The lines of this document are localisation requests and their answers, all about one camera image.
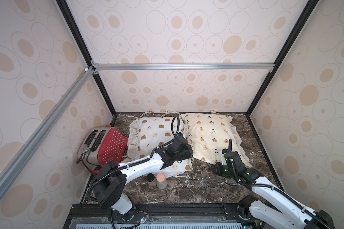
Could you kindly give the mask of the cream animal print pillow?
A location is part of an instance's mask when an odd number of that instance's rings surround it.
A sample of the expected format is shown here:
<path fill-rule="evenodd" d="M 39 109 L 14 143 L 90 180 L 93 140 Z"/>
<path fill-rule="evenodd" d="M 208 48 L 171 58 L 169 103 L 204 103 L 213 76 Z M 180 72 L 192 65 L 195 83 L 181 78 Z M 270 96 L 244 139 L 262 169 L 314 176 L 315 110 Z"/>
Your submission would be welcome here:
<path fill-rule="evenodd" d="M 223 114 L 186 113 L 180 115 L 183 121 L 183 133 L 193 149 L 193 157 L 209 164 L 222 161 L 222 150 L 228 148 L 232 140 L 232 151 L 237 151 L 242 162 L 251 167 L 249 158 L 241 146 L 242 139 L 232 117 Z"/>

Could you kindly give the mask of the white bear print pillow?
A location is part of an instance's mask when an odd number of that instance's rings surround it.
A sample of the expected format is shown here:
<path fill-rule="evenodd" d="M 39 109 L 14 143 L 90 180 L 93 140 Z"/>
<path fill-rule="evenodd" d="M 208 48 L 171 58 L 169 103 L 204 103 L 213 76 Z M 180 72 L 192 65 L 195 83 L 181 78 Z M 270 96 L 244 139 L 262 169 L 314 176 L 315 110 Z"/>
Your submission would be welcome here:
<path fill-rule="evenodd" d="M 126 162 L 149 156 L 152 150 L 172 140 L 176 131 L 183 132 L 183 121 L 177 117 L 140 117 L 131 122 Z"/>

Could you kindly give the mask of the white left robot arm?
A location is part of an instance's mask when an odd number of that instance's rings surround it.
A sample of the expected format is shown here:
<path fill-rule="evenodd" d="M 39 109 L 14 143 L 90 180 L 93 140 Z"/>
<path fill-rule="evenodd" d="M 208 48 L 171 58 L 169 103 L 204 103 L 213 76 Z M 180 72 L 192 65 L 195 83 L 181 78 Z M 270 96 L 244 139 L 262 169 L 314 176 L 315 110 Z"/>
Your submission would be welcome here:
<path fill-rule="evenodd" d="M 128 163 L 108 162 L 90 183 L 87 199 L 95 201 L 101 209 L 116 210 L 121 215 L 135 213 L 135 207 L 123 191 L 131 181 L 170 167 L 193 157 L 192 147 L 181 135 L 166 144 L 154 148 L 149 156 Z"/>

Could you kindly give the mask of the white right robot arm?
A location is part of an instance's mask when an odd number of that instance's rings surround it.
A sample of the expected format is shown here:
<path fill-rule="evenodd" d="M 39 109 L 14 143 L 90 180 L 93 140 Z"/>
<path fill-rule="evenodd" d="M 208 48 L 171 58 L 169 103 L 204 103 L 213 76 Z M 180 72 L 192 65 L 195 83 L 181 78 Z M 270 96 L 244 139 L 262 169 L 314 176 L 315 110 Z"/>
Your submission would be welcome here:
<path fill-rule="evenodd" d="M 213 167 L 215 175 L 232 178 L 236 186 L 243 186 L 265 199 L 248 195 L 237 207 L 242 220 L 256 218 L 275 229 L 333 229 L 332 217 L 325 211 L 316 211 L 279 189 L 255 168 L 246 168 L 237 151 L 214 150 L 221 158 Z"/>

